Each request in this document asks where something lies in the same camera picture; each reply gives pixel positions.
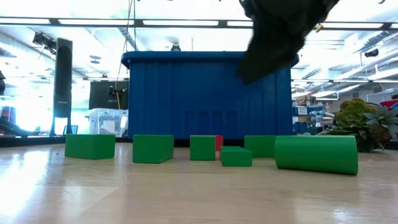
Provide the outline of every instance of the tall speaker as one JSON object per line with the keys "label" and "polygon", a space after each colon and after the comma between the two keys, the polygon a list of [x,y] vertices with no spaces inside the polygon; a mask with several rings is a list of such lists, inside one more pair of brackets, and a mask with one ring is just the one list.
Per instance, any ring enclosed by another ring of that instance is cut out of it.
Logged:
{"label": "tall speaker", "polygon": [[57,38],[53,96],[53,119],[50,136],[55,135],[55,118],[67,118],[67,134],[72,133],[72,50],[73,42]]}

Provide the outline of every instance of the plastic storage box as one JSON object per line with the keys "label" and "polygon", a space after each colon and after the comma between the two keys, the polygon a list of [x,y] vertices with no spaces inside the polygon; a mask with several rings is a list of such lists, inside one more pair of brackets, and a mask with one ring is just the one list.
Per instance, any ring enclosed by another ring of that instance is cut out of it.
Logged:
{"label": "plastic storage box", "polygon": [[127,52],[129,137],[134,134],[292,134],[290,67],[244,86],[243,52]]}
{"label": "plastic storage box", "polygon": [[95,108],[90,113],[90,134],[114,134],[122,137],[128,128],[128,111]]}

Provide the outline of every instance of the green cube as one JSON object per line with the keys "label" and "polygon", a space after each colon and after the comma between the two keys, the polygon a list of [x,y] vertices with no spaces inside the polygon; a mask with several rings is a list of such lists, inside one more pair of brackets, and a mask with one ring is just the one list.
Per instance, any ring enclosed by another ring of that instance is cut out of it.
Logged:
{"label": "green cube", "polygon": [[276,136],[245,136],[244,148],[253,158],[274,158],[275,140]]}
{"label": "green cube", "polygon": [[216,136],[190,136],[190,159],[192,161],[215,161]]}
{"label": "green cube", "polygon": [[221,147],[221,164],[223,166],[252,166],[251,151],[239,146]]}
{"label": "green cube", "polygon": [[133,137],[132,161],[134,163],[160,164],[173,159],[174,136],[136,134]]}
{"label": "green cube", "polygon": [[67,134],[65,157],[112,159],[115,142],[113,134]]}

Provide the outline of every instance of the bin lid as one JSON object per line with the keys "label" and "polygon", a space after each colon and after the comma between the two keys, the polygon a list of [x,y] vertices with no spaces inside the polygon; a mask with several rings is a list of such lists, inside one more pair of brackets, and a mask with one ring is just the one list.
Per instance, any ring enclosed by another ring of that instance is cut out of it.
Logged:
{"label": "bin lid", "polygon": [[[178,52],[178,51],[132,51],[126,52],[122,56],[122,64],[130,68],[130,63],[134,62],[187,62],[187,61],[217,61],[217,62],[237,62],[244,55],[244,52]],[[292,67],[299,62],[297,55],[292,62]]]}

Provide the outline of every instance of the green cylinder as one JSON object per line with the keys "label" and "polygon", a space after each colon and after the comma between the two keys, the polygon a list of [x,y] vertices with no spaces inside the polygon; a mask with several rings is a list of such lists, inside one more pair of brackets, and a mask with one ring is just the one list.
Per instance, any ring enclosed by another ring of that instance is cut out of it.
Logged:
{"label": "green cylinder", "polygon": [[354,136],[278,136],[275,162],[279,169],[358,174]]}

